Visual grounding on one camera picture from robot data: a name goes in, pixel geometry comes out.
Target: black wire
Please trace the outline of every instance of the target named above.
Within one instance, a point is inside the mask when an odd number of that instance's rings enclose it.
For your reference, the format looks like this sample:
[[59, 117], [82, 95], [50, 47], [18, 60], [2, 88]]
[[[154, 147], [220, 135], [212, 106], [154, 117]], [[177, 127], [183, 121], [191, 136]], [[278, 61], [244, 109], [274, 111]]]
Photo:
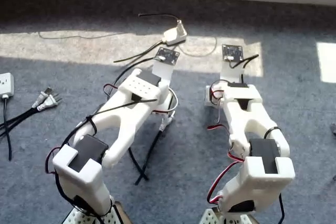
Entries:
[[[170, 99], [168, 109], [170, 109], [170, 108], [172, 107], [173, 100], [174, 100], [174, 98], [172, 97], [172, 98]], [[140, 176], [139, 176], [138, 179], [136, 180], [135, 185], [138, 185], [142, 178], [144, 178], [144, 179], [146, 180], [146, 178], [145, 178], [145, 171], [146, 171], [146, 168], [147, 168], [147, 164], [148, 164], [148, 162], [149, 162], [149, 159], [150, 159], [150, 157], [151, 157], [151, 154], [152, 154], [152, 152], [153, 152], [153, 149], [154, 149], [154, 147], [155, 147], [155, 145], [156, 145], [156, 143], [157, 143], [157, 141], [159, 140], [159, 138], [160, 138], [161, 135], [162, 135], [162, 131], [159, 131], [159, 132], [157, 133], [157, 135], [155, 136], [155, 138], [154, 138], [154, 140], [153, 140], [153, 142], [152, 142], [152, 144], [151, 144], [151, 147], [150, 147], [150, 149], [149, 149], [148, 152], [147, 152], [146, 160], [145, 160], [145, 162], [144, 162], [144, 164], [143, 164], [143, 166], [142, 166], [142, 169], [140, 169], [140, 171], [139, 171]]]
[[282, 204], [282, 196], [281, 194], [279, 195], [279, 203], [280, 203], [280, 208], [281, 208], [281, 219], [279, 220], [278, 224], [282, 224], [284, 218], [285, 218], [285, 210], [283, 208]]
[[159, 131], [159, 132], [157, 133], [157, 135], [155, 136], [154, 141], [153, 141], [152, 144], [151, 144], [151, 147], [149, 148], [149, 151], [148, 151], [148, 153], [147, 153], [147, 155], [146, 155], [145, 163], [144, 163], [143, 166], [142, 166], [142, 174], [140, 174], [140, 176], [138, 177], [138, 179], [137, 179], [136, 182], [134, 183], [136, 186], [139, 184], [139, 182], [141, 181], [141, 179], [142, 179], [142, 177], [143, 177], [144, 172], [146, 171], [146, 168], [147, 168], [147, 164], [148, 164], [149, 158], [151, 157], [151, 154], [152, 154], [152, 152], [153, 152], [153, 150], [154, 150], [154, 147], [155, 147], [155, 145], [156, 145], [156, 143], [157, 143], [157, 141], [159, 140], [159, 138], [160, 138], [161, 135], [162, 135], [162, 131]]
[[[116, 85], [117, 82], [119, 81], [119, 79], [120, 79], [120, 78], [121, 78], [127, 71], [129, 71], [131, 68], [133, 68], [133, 67], [135, 67], [135, 66], [137, 66], [137, 65], [139, 65], [139, 64], [141, 64], [141, 63], [144, 63], [144, 62], [146, 62], [146, 61], [150, 61], [150, 60], [152, 60], [152, 59], [154, 59], [154, 57], [146, 58], [146, 59], [140, 60], [140, 61], [138, 61], [138, 62], [136, 62], [136, 63], [130, 65], [129, 67], [127, 67], [126, 69], [124, 69], [124, 70], [120, 73], [120, 75], [115, 79], [115, 81], [114, 81], [113, 84]], [[108, 92], [109, 95], [111, 95], [112, 90], [113, 90], [113, 88], [111, 87], [111, 89], [110, 89], [109, 92]]]
[[153, 46], [151, 46], [150, 48], [148, 48], [144, 52], [141, 52], [141, 53], [139, 53], [137, 55], [134, 55], [134, 56], [131, 56], [131, 57], [128, 57], [128, 58], [124, 58], [124, 59], [121, 59], [121, 60], [115, 60], [113, 63], [118, 63], [118, 62], [123, 62], [123, 61], [131, 60], [131, 59], [134, 59], [136, 57], [138, 57], [138, 59], [140, 59], [141, 57], [145, 56], [146, 54], [148, 54], [150, 51], [152, 51], [154, 48], [156, 48], [157, 46], [159, 46], [161, 44], [163, 44], [162, 40], [156, 42]]
[[5, 126], [5, 133], [7, 136], [7, 143], [8, 143], [8, 160], [11, 161], [12, 160], [12, 144], [10, 142], [10, 135], [9, 135], [9, 131], [8, 131], [8, 125], [7, 125], [7, 101], [8, 98], [4, 98], [4, 126]]
[[139, 13], [138, 14], [138, 17], [149, 17], [149, 16], [165, 16], [165, 17], [175, 18], [176, 20], [180, 20], [178, 17], [170, 13]]
[[[36, 108], [35, 109], [30, 109], [25, 114], [23, 114], [21, 117], [19, 117], [16, 121], [12, 122], [10, 125], [7, 124], [8, 132], [11, 132], [16, 126], [18, 126], [24, 120], [26, 120], [27, 118], [31, 117], [32, 115], [34, 115], [38, 112], [39, 111]], [[5, 134], [6, 134], [6, 132], [1, 133], [0, 137], [4, 136]]]
[[243, 66], [243, 68], [245, 68], [246, 65], [247, 65], [250, 61], [254, 60], [254, 59], [257, 58], [257, 57], [259, 57], [259, 55], [253, 55], [253, 56], [251, 56], [251, 57], [245, 58], [244, 60], [241, 60], [240, 62], [234, 64], [233, 66], [231, 65], [231, 61], [230, 61], [230, 62], [229, 62], [230, 68], [236, 68], [236, 67], [238, 67], [240, 64], [242, 64], [243, 62], [246, 61], [246, 63], [245, 63], [244, 66]]
[[[15, 122], [16, 120], [18, 120], [19, 118], [21, 118], [22, 116], [29, 114], [32, 110], [34, 110], [33, 108], [30, 108], [29, 110], [27, 110], [26, 112], [22, 113], [21, 115], [18, 115], [14, 118], [11, 118], [9, 120], [7, 120], [7, 125], [10, 125], [11, 123]], [[4, 123], [0, 124], [0, 129], [4, 127]]]
[[128, 153], [130, 154], [130, 157], [133, 161], [133, 164], [135, 165], [136, 169], [138, 170], [138, 172], [141, 174], [141, 176], [145, 179], [145, 180], [149, 180], [147, 175], [145, 174], [145, 172], [141, 169], [138, 161], [135, 159], [134, 155], [133, 155], [133, 152], [132, 152], [132, 148], [129, 147], [128, 148]]
[[281, 131], [281, 128], [278, 127], [278, 126], [274, 126], [274, 127], [272, 127], [272, 128], [269, 128], [269, 129], [266, 131], [265, 135], [264, 135], [264, 139], [266, 139], [267, 136], [268, 136], [268, 134], [271, 133], [273, 130], [280, 130], [280, 131]]
[[211, 83], [211, 85], [210, 85], [210, 88], [209, 88], [209, 99], [210, 99], [210, 102], [213, 104], [213, 105], [215, 105], [215, 106], [218, 106], [218, 104], [216, 104], [216, 103], [214, 103], [213, 101], [212, 101], [212, 96], [213, 96], [213, 90], [212, 90], [212, 87], [213, 87], [213, 85], [215, 85], [216, 84], [216, 82], [219, 82], [219, 81], [226, 81], [227, 83], [231, 83], [231, 82], [229, 82], [228, 80], [225, 80], [225, 79], [219, 79], [219, 80], [216, 80], [216, 81], [214, 81], [213, 83]]

